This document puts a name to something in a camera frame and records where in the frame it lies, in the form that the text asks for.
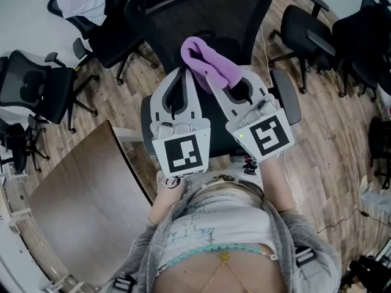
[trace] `wooden floor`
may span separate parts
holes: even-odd
[[[289,51],[278,37],[274,40],[268,38],[273,29],[280,28],[283,11],[289,4],[296,4],[308,11],[312,8],[308,0],[273,0],[263,22],[269,58]],[[323,11],[320,13],[320,19],[330,27],[335,21],[333,14],[325,14]],[[252,65],[249,68],[256,71],[269,87],[270,80],[261,36],[260,30]],[[150,51],[147,45],[144,45],[144,48]],[[286,70],[295,85],[301,85],[300,69],[296,59],[279,62],[276,67]],[[66,120],[59,126],[48,126],[39,147],[45,149],[51,159],[49,162],[39,162],[42,173],[36,173],[30,161],[27,167],[30,176],[26,181],[7,185],[6,190],[15,210],[25,204],[25,199],[33,193],[49,171],[103,120],[110,120],[116,127],[141,128],[141,101],[143,97],[153,93],[165,76],[163,68],[154,70],[146,61],[132,55],[123,75],[125,84],[121,87],[117,86],[114,80],[116,71],[117,67],[105,70],[93,60],[79,73],[80,81],[90,74],[100,75],[99,82],[92,81],[80,95],[83,103],[98,109],[99,116],[93,118],[75,107],[73,118],[77,133],[74,135],[66,131]],[[387,215],[370,209],[368,205],[360,202],[358,196],[360,180],[364,175],[368,175],[369,180],[375,180],[369,166],[367,131],[371,118],[381,114],[380,104],[371,103],[368,95],[359,98],[358,88],[351,86],[348,96],[339,98],[340,88],[340,76],[333,71],[325,72],[323,75],[318,75],[314,71],[308,74],[306,95],[301,95],[296,86],[302,120],[293,127],[296,144],[287,150],[285,159],[298,208],[315,224],[317,231],[328,225],[335,225],[340,219],[347,219],[355,208],[368,212],[382,222],[388,222]],[[156,186],[156,159],[148,157],[141,143],[134,143],[126,152],[144,186],[153,194]],[[283,155],[280,156],[280,162],[285,168]],[[214,169],[222,169],[226,165],[226,157],[211,160]],[[39,232],[34,219],[19,224],[18,229],[32,255],[52,280],[57,280],[67,273]],[[379,250],[390,233],[390,228],[356,211],[349,220],[342,221],[336,228],[327,228],[320,236],[335,247],[346,267],[352,258]],[[93,292],[94,289],[94,286],[83,287],[84,292]]]

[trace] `purple cloth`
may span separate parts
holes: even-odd
[[[193,57],[191,50],[200,59]],[[218,54],[201,38],[187,38],[181,47],[181,55],[184,62],[192,70],[198,83],[208,93],[212,91],[206,82],[206,74],[220,88],[225,88],[226,86],[233,88],[242,78],[242,68],[240,66]]]

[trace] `black cable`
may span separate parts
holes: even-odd
[[[391,225],[386,224],[386,223],[384,223],[384,222],[381,222],[380,220],[378,220],[378,219],[373,218],[372,216],[370,216],[367,212],[363,212],[363,211],[361,211],[360,209],[355,208],[355,209],[353,209],[353,212],[350,214],[350,216],[349,216],[348,218],[341,219],[341,220],[340,220],[339,222],[337,222],[335,225],[328,225],[328,226],[325,226],[321,231],[318,231],[317,234],[319,234],[320,232],[322,232],[322,231],[324,231],[324,230],[326,230],[327,228],[330,228],[330,227],[334,229],[336,226],[338,226],[338,225],[340,224],[340,222],[345,222],[345,221],[349,220],[349,219],[353,216],[353,214],[354,214],[355,211],[359,211],[360,214],[363,215],[364,217],[369,217],[369,218],[371,218],[371,219],[373,219],[373,220],[375,220],[375,221],[381,223],[382,225],[391,228]]]

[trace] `turquoise bead necklace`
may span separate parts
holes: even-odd
[[[182,260],[184,260],[184,259],[186,259],[186,258],[188,258],[190,256],[194,256],[196,254],[203,253],[205,251],[218,251],[218,250],[242,250],[242,251],[248,251],[248,252],[252,252],[252,253],[261,254],[263,256],[266,256],[266,257],[268,257],[272,261],[276,261],[277,260],[276,254],[265,253],[265,252],[261,251],[258,247],[251,247],[251,246],[245,245],[245,244],[233,244],[233,243],[229,243],[229,244],[225,244],[225,243],[223,243],[223,244],[208,244],[208,245],[206,245],[204,247],[198,247],[196,249],[192,249],[190,251],[184,252],[181,255],[177,256],[177,257],[174,257],[174,259],[171,259],[165,265],[163,265],[162,267],[159,268],[158,274],[156,276],[158,276],[161,272],[165,271],[167,268],[174,266],[178,262],[180,262],[180,261],[182,261]]]

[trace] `wooden tabletop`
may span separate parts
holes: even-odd
[[[29,198],[32,215],[78,281],[102,285],[128,257],[151,204],[105,121]]]

